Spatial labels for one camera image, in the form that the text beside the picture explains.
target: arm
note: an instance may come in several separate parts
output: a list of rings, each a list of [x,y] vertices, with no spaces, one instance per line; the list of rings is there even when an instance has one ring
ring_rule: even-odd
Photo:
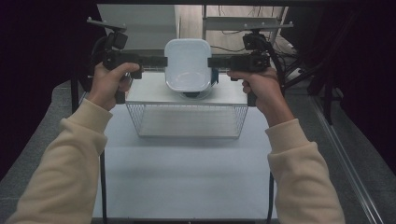
[[[79,109],[61,121],[59,136],[47,147],[7,223],[91,223],[99,160],[106,145],[104,130],[111,118],[120,77],[138,66],[123,64],[108,72],[95,67],[92,91]]]
[[[277,184],[276,211],[281,223],[345,223],[344,213],[316,143],[309,142],[292,115],[268,68],[260,74],[229,72],[254,91],[256,106],[267,118],[272,152],[268,155]]]

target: white bowl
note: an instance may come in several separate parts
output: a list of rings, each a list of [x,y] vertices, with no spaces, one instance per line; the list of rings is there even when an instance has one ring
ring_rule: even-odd
[[[212,70],[207,59],[212,56],[209,44],[203,39],[174,39],[165,46],[166,85],[173,91],[195,92],[211,88]]]

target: wire basket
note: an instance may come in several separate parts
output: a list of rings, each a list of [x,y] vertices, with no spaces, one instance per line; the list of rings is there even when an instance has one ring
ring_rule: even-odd
[[[126,105],[141,137],[238,138],[248,112],[242,85],[219,76],[203,100],[189,100],[170,90],[163,73],[134,80]]]

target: hand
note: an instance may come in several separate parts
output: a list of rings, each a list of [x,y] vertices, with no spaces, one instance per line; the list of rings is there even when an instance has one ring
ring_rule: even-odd
[[[102,63],[95,66],[95,74],[90,95],[87,100],[106,110],[112,109],[116,105],[116,91],[128,91],[130,88],[130,79],[121,78],[129,72],[139,70],[139,65],[135,63],[123,63],[117,68],[108,71]]]
[[[270,127],[294,119],[277,81],[276,70],[267,68],[260,73],[230,71],[229,77],[244,79],[244,93],[257,95],[256,106],[267,118]]]

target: sweater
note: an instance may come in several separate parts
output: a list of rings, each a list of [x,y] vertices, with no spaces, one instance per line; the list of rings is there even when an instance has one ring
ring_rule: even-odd
[[[98,156],[106,146],[112,115],[84,100],[47,147],[16,212],[7,223],[91,223],[99,178]],[[325,160],[297,119],[266,130],[268,161],[277,184],[281,223],[344,223]]]

